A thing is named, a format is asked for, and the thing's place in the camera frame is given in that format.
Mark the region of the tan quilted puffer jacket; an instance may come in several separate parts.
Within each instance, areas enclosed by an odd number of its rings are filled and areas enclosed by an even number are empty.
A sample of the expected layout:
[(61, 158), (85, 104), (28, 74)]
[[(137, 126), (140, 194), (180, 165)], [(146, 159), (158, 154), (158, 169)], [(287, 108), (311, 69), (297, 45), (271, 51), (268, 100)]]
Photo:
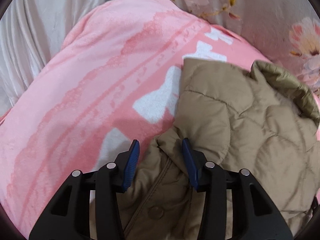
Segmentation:
[(226, 170), (250, 170), (298, 233), (319, 189), (318, 126), (311, 90), (285, 69), (185, 59), (174, 123), (152, 139), (118, 197), (125, 238), (197, 238), (204, 194), (189, 183), (184, 138)]

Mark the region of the pink fleece blanket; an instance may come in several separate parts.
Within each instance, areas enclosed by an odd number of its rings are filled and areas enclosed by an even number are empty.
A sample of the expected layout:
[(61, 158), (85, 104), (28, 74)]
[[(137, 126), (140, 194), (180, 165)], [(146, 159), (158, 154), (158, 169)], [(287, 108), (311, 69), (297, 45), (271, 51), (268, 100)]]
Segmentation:
[(169, 0), (106, 2), (70, 31), (1, 125), (1, 205), (25, 238), (73, 171), (105, 166), (135, 139), (142, 162), (174, 123), (185, 59), (274, 64)]

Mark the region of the grey floral duvet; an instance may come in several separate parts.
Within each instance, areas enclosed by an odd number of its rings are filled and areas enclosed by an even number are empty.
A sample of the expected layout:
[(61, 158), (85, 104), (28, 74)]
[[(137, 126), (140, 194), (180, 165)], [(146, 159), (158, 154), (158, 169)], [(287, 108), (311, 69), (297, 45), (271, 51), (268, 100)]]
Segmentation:
[(319, 92), (319, 5), (315, 0), (171, 0), (242, 36), (270, 61)]

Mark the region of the white satin curtain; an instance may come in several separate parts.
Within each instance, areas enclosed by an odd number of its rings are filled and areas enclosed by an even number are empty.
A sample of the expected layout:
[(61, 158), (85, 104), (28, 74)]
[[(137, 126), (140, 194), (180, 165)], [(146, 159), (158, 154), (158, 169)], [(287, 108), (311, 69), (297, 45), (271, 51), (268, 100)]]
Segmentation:
[(1, 115), (27, 90), (69, 31), (108, 0), (13, 0), (1, 18)]

